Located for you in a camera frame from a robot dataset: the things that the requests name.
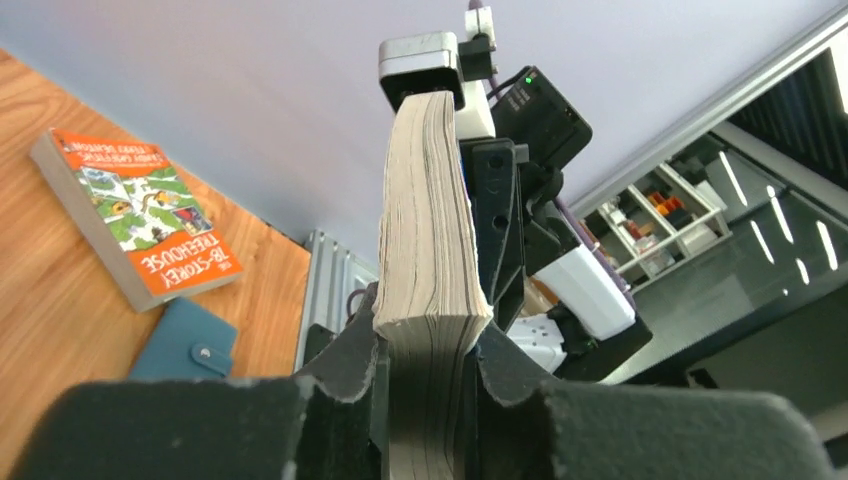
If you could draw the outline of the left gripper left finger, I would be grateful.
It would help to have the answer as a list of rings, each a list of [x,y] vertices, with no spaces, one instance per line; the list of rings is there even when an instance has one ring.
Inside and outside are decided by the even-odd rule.
[[[385,479],[385,345],[376,289],[291,376],[100,381],[62,393],[13,479]]]

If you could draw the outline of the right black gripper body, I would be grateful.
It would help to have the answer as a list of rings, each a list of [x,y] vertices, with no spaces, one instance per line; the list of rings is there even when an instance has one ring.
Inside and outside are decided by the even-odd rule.
[[[496,137],[463,140],[479,279],[507,331],[524,306],[524,283],[579,240],[555,200],[563,169],[590,142],[589,124],[535,65],[501,84],[491,107]]]

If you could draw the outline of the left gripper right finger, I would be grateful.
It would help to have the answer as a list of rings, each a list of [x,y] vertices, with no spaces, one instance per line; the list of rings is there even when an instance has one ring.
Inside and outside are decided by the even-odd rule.
[[[832,479],[812,425],[767,393],[565,381],[495,327],[478,341],[484,479]]]

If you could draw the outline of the light blue paperback book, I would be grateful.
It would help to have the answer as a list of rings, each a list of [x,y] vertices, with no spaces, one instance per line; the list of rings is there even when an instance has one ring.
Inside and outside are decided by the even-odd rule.
[[[480,279],[448,91],[406,97],[393,121],[373,327],[387,343],[389,473],[455,479],[466,355],[493,309]]]

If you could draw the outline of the orange treehouse paperback book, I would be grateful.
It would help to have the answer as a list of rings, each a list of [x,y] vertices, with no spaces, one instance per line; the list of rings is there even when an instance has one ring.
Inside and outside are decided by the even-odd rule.
[[[51,128],[30,157],[135,311],[242,274],[232,248],[158,146]]]

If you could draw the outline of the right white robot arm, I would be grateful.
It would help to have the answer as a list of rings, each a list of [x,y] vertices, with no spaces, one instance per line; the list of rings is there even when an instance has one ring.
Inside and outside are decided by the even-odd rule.
[[[592,129],[527,66],[489,93],[463,85],[457,135],[495,323],[555,376],[599,381],[651,340],[622,279],[560,204]]]

